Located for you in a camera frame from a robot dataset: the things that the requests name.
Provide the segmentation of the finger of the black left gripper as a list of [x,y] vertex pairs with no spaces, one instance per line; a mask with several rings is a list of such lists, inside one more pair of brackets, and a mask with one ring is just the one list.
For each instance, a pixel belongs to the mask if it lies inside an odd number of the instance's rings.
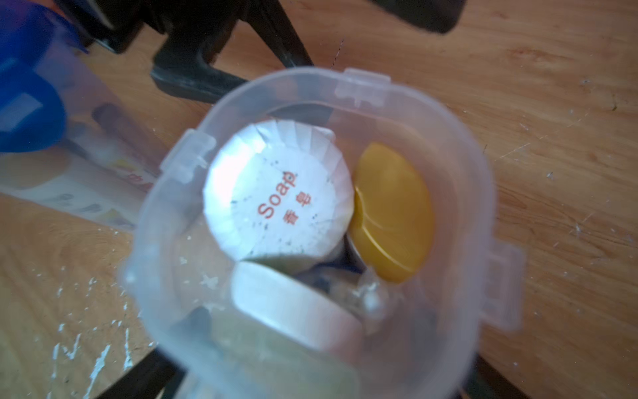
[[153,59],[151,78],[164,93],[179,98],[216,103],[246,81],[213,67],[238,21],[246,22],[286,67],[311,67],[312,59],[279,1],[246,1],[234,22],[206,31],[175,30]]
[[466,0],[372,0],[387,13],[415,28],[446,34],[455,28]]

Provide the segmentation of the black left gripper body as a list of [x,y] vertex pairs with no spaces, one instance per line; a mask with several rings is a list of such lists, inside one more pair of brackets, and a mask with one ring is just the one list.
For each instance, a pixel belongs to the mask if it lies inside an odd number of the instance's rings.
[[121,54],[145,25],[171,35],[183,28],[216,29],[244,13],[246,1],[56,1],[56,6],[86,38]]

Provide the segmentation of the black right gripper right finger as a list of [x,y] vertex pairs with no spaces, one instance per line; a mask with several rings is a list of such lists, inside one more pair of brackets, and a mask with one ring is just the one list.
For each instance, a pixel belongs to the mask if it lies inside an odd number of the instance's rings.
[[529,399],[483,357],[477,355],[474,365],[463,385],[468,398],[517,398]]

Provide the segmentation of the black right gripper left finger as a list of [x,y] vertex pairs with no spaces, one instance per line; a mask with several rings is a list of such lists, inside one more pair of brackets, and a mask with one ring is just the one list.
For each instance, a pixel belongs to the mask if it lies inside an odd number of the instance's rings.
[[175,398],[183,380],[184,369],[156,348],[98,398]]

